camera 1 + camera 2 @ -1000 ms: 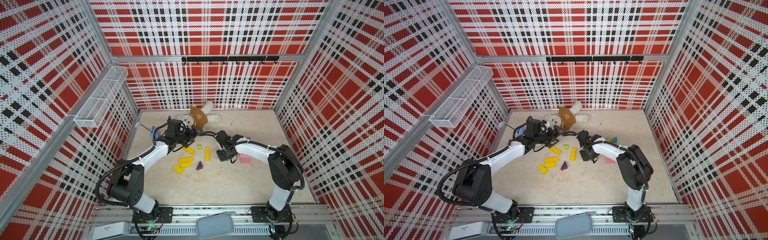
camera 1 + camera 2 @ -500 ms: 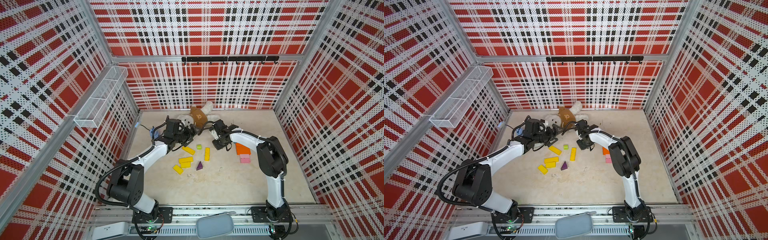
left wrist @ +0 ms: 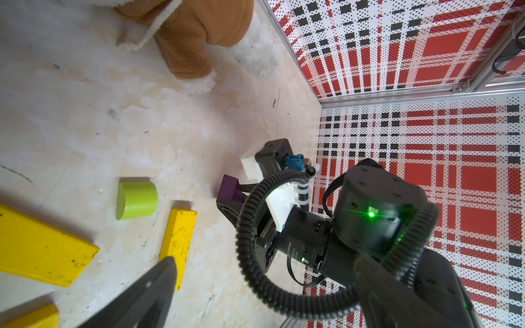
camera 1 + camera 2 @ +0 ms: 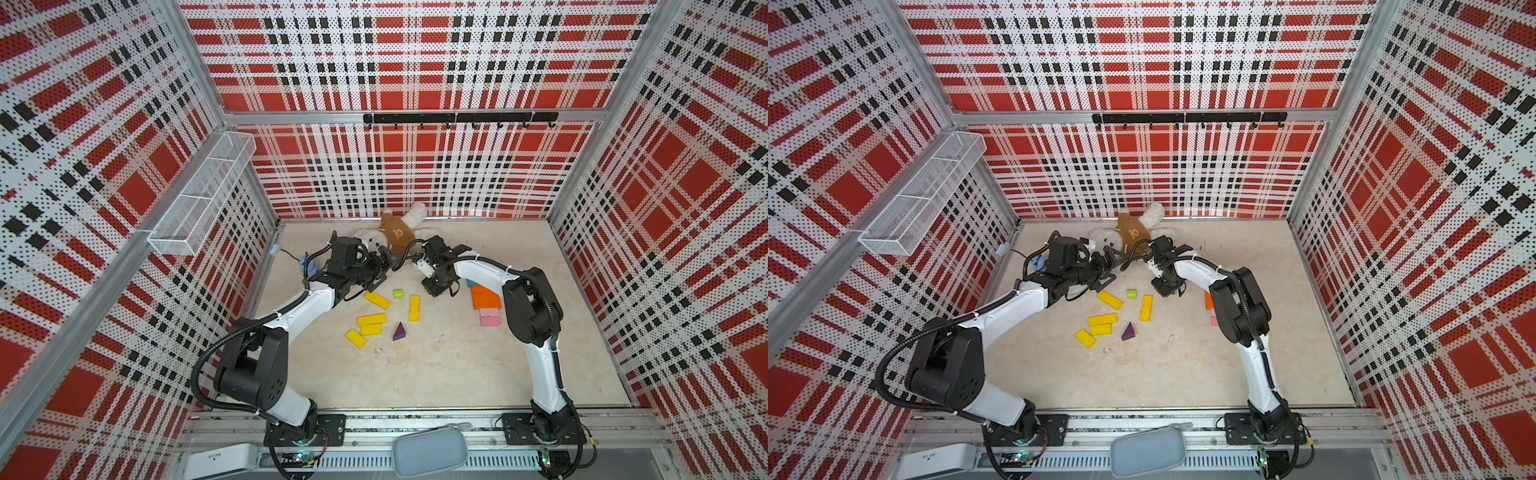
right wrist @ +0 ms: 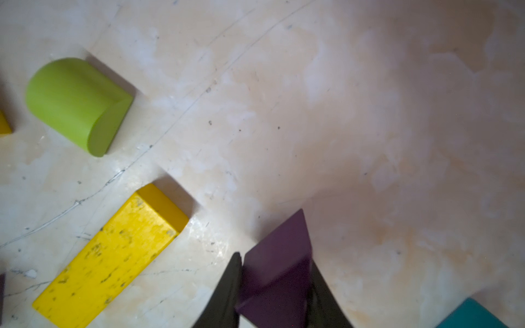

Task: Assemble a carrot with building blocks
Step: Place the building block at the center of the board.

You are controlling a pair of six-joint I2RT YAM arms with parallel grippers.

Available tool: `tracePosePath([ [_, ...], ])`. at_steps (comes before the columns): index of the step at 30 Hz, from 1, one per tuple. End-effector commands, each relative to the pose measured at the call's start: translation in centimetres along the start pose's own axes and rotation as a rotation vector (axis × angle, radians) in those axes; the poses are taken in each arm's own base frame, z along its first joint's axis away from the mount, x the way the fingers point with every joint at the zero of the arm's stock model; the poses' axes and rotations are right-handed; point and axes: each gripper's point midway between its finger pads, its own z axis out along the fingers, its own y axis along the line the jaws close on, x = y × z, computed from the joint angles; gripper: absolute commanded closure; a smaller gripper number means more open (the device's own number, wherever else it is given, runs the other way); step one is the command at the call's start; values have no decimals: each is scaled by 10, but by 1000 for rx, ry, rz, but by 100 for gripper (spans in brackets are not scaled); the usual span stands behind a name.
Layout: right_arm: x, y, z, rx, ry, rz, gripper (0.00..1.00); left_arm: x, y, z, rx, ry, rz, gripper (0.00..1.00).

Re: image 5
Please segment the purple triangle block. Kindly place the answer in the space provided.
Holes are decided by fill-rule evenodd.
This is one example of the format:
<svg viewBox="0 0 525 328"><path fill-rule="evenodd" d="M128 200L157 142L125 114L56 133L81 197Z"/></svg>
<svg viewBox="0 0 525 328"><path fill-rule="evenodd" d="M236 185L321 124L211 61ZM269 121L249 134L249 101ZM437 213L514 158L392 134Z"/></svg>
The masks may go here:
<svg viewBox="0 0 525 328"><path fill-rule="evenodd" d="M312 262L300 209L246 253L236 311L255 327L304 327Z"/></svg>

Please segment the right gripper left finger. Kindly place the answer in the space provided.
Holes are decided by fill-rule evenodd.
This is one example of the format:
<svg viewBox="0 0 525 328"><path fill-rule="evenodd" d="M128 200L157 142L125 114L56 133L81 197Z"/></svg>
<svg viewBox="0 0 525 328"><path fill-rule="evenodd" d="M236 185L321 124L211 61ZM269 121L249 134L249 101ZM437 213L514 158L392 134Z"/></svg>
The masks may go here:
<svg viewBox="0 0 525 328"><path fill-rule="evenodd" d="M236 312L235 306L237 304L241 281L241 254L235 252L224 270L209 302L192 327L238 328L239 314Z"/></svg>

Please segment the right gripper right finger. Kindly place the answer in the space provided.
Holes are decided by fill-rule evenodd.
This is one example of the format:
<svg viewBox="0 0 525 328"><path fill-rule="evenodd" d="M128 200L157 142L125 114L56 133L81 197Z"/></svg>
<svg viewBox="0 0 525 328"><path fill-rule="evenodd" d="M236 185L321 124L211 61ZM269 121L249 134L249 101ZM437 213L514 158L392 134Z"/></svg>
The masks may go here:
<svg viewBox="0 0 525 328"><path fill-rule="evenodd" d="M306 327L354 328L341 310L315 262L310 274Z"/></svg>

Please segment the green cylinder block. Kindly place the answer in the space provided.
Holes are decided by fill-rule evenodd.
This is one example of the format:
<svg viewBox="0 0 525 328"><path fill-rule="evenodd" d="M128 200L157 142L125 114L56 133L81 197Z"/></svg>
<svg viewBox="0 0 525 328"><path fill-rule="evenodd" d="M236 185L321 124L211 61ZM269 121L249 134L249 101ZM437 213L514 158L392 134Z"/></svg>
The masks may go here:
<svg viewBox="0 0 525 328"><path fill-rule="evenodd" d="M35 117L94 157L103 157L134 95L88 61L67 57L40 68L25 101Z"/></svg>

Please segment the teal triangle block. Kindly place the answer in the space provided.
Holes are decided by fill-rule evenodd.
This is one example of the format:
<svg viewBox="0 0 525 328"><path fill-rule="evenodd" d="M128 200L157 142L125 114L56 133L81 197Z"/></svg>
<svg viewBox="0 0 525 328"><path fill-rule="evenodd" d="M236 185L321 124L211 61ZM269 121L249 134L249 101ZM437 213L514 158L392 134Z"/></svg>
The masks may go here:
<svg viewBox="0 0 525 328"><path fill-rule="evenodd" d="M467 298L437 328L508 328L499 318L472 298Z"/></svg>

